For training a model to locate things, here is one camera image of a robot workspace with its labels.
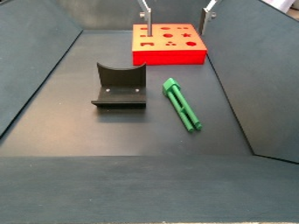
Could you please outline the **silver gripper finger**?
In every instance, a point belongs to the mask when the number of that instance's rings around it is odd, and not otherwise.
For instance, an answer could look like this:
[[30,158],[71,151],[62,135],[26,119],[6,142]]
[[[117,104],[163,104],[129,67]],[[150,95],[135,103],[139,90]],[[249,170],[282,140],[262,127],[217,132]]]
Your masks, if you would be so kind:
[[200,27],[200,33],[202,36],[205,35],[210,20],[216,16],[216,12],[213,11],[213,8],[216,7],[217,3],[218,3],[218,0],[210,0],[209,5],[202,8],[201,27]]
[[146,0],[137,0],[137,1],[142,8],[141,18],[143,18],[145,21],[147,22],[147,36],[151,37],[153,36],[153,10],[149,7]]

